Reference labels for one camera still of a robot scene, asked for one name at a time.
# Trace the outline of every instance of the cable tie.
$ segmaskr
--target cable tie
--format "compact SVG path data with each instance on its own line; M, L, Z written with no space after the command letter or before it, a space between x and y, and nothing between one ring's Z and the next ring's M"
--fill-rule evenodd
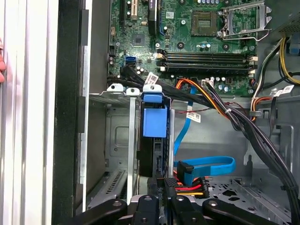
M287 190L292 190L292 191L293 191L293 190L296 190L296 191L297 191L297 190L299 189L298 186L292 186L292 187L289 187L289 186L284 186L284 185L281 186L280 188L281 188L281 190L283 190L283 191L287 191Z
M225 111L225 114L230 113L230 112L231 112L231 109L227 109L227 110Z

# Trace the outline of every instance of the blue sata port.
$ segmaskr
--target blue sata port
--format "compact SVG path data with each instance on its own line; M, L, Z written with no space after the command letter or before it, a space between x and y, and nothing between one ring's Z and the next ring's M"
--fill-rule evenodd
M125 57L125 63L126 65L135 68L135 64L136 64L136 57L135 56L126 56Z
M135 56L126 56L125 61L126 62L136 62L136 57Z

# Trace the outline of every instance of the green circuit board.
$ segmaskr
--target green circuit board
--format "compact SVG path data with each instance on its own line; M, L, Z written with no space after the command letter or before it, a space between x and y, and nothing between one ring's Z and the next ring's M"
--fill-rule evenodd
M230 0L230 5L244 4L245 1L247 3L252 2L251 0ZM109 65L109 76L118 76L120 67L125 65L125 57L134 56L137 58L134 67L135 69L143 69L140 75L144 78L149 72L153 72L159 76L161 81L175 85L180 77L197 79L199 83L201 80L213 77L214 88L221 95L246 97L252 95L253 83L251 80L253 78L251 76L162 73L156 63L158 48L181 53L248 53L255 55L256 42L253 39L224 41L217 37L217 31L221 30L223 26L222 21L218 18L218 11L224 7L222 0L218 4L216 3L218 0L201 0L200 3L198 0L161 0L160 26L156 37L150 35L148 30L148 2L146 1L145 4L145 0L138 0L137 17L134 19L132 17L126 18L124 26L121 26L120 4L123 2L123 0L112 0L109 44L110 47L113 46L114 48L115 57L114 63ZM127 12L131 12L129 4L125 8L125 13ZM256 28L256 12L256 8L235 12L232 23L234 32ZM198 24L193 22L195 16L202 19L199 20ZM212 20L216 21L215 27L211 24ZM203 33L198 34L199 29L195 29L198 27L202 28ZM202 48L203 44L206 46L209 44L210 47ZM189 91L188 86L183 87L183 89Z

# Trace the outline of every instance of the capacitor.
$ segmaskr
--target capacitor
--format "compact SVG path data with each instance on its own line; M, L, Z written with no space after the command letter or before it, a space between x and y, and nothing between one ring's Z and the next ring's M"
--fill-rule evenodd
M200 45L200 50L204 50L205 47L206 47L206 44L202 43L202 44Z

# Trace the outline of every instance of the motherboard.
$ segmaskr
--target motherboard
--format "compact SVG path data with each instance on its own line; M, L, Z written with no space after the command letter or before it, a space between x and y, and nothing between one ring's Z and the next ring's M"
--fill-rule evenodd
M185 77L210 82L220 95L251 96L257 57L256 41L248 37L255 34L226 39L222 33L228 20L231 32L255 29L255 7L226 15L253 2L112 0L108 75L120 77L120 67L129 65L144 79L153 72L175 86Z

